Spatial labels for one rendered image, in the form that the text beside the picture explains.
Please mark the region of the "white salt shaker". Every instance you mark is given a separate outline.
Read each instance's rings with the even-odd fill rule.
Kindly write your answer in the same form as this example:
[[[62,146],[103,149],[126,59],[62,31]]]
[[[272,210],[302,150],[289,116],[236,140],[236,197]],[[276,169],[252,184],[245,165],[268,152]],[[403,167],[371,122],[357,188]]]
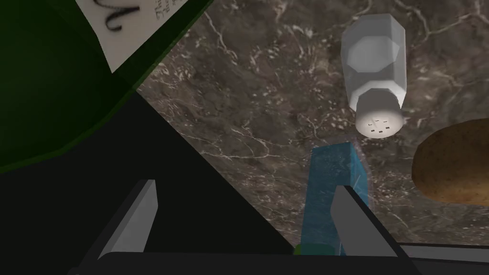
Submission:
[[[343,32],[341,61],[356,130],[368,138],[399,132],[407,94],[404,27],[388,13],[361,16]]]

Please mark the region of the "blue rectangular sponge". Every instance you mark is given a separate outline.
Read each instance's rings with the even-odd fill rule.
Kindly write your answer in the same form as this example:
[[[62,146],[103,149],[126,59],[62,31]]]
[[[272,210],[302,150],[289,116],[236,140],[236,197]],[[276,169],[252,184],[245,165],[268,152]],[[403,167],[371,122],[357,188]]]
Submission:
[[[312,150],[300,243],[294,255],[345,255],[330,208],[338,185],[349,185],[374,208],[371,173],[354,142]]]

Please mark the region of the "brown potato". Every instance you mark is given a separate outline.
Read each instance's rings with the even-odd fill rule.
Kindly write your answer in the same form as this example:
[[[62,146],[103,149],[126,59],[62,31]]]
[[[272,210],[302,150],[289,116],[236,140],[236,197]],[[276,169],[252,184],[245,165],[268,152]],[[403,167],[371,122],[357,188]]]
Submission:
[[[415,151],[412,181],[432,200],[489,207],[489,118],[427,137]]]

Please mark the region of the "green bottle with white label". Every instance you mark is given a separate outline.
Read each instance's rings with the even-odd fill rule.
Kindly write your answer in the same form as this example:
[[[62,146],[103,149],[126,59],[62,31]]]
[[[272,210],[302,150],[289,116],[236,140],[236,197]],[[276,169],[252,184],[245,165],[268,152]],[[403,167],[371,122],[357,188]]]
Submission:
[[[0,0],[0,173],[93,134],[213,0]]]

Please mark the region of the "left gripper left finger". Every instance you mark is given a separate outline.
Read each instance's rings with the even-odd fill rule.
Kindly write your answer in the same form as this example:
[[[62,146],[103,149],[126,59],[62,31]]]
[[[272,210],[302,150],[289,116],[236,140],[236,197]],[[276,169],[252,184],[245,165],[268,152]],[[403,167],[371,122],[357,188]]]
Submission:
[[[107,223],[81,264],[111,252],[143,252],[158,210],[155,180],[140,180]]]

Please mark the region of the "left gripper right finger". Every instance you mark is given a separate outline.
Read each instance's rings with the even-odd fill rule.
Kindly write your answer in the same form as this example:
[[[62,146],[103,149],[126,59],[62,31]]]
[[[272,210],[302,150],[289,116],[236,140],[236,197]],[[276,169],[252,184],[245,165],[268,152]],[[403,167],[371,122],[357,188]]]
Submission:
[[[346,255],[407,257],[351,186],[336,187],[330,214]]]

